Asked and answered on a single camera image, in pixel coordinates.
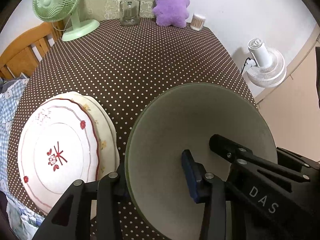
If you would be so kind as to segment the purple plush toy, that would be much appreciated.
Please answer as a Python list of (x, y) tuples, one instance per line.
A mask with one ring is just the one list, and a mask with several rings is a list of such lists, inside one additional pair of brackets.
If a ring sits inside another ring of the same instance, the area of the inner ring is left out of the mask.
[(157, 25), (168, 27), (170, 25), (185, 28), (186, 19), (189, 17), (188, 6), (190, 0), (155, 0), (152, 10)]

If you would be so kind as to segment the brown polka dot tablecloth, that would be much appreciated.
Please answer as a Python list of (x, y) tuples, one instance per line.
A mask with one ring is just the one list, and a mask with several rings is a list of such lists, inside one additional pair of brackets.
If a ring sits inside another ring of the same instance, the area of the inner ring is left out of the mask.
[(9, 192), (37, 211), (20, 179), (17, 151), (26, 121), (47, 99), (72, 91), (95, 98), (112, 119), (124, 159), (129, 133), (142, 110), (164, 91), (191, 82), (214, 83), (254, 102), (231, 56), (208, 28), (159, 27), (150, 18), (125, 27), (108, 20), (87, 36), (57, 41), (32, 74), (17, 107), (8, 148)]

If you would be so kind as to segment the cream plate yellow flowers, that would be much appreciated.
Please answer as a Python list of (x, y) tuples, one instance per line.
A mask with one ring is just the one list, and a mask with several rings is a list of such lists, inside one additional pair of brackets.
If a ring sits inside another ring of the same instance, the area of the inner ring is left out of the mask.
[(115, 172), (120, 164), (116, 129), (103, 107), (93, 97), (84, 96), (77, 92), (62, 94), (61, 98), (80, 104), (94, 122), (99, 140), (98, 179), (103, 178), (111, 172)]

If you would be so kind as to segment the white standing fan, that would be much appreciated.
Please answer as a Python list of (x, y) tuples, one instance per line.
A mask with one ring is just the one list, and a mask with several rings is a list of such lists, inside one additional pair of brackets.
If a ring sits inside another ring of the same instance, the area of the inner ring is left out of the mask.
[(261, 88), (276, 87), (286, 77), (285, 59), (280, 51), (266, 46), (259, 38), (248, 42), (248, 57), (242, 67), (241, 74), (247, 74), (249, 81)]

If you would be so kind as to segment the green desk fan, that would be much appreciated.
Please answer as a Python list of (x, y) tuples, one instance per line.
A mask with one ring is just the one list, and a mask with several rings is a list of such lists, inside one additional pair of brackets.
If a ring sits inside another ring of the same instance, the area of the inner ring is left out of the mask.
[(44, 22), (58, 22), (70, 17), (72, 26), (63, 32), (65, 42), (76, 40), (93, 31), (100, 23), (97, 20), (80, 21), (78, 4), (80, 0), (33, 0), (34, 14)]

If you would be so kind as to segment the blue checked blanket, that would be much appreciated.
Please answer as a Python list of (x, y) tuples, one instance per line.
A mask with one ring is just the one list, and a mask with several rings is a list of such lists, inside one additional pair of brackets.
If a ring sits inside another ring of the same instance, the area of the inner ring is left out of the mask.
[(4, 224), (18, 239), (32, 239), (44, 218), (24, 206), (9, 192), (8, 147), (18, 103), (29, 79), (1, 81), (1, 212)]

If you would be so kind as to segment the floral bowl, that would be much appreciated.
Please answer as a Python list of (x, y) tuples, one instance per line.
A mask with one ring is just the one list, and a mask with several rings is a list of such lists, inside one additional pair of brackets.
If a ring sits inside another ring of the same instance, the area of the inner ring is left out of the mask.
[(161, 94), (137, 119), (126, 147), (125, 172), (139, 214), (169, 239), (198, 239), (204, 205), (189, 194), (184, 150), (208, 172), (226, 180), (230, 163), (209, 148), (212, 135), (234, 141), (277, 162), (271, 131), (239, 94), (210, 83), (189, 83)]

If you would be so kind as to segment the glass jar black lid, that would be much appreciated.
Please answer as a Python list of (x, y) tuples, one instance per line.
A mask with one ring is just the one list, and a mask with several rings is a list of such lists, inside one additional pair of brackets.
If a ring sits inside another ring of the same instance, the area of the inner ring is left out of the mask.
[(140, 0), (120, 0), (120, 23), (132, 26), (140, 23)]

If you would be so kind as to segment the white plate red floral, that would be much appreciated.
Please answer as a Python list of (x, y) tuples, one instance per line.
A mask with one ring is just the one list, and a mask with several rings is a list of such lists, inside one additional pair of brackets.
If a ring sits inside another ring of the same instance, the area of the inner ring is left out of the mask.
[(75, 180), (98, 178), (98, 138), (89, 114), (69, 99), (43, 103), (22, 130), (17, 163), (28, 196), (48, 214)]

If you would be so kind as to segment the wooden chair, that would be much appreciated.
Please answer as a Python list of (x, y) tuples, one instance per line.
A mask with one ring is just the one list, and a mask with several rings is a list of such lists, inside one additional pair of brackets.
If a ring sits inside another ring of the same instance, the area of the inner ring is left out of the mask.
[(50, 50), (48, 36), (56, 42), (62, 37), (64, 27), (63, 21), (44, 22), (13, 40), (1, 55), (1, 78), (11, 80), (22, 73), (31, 76), (40, 64), (31, 46), (34, 45), (40, 56), (45, 57)]

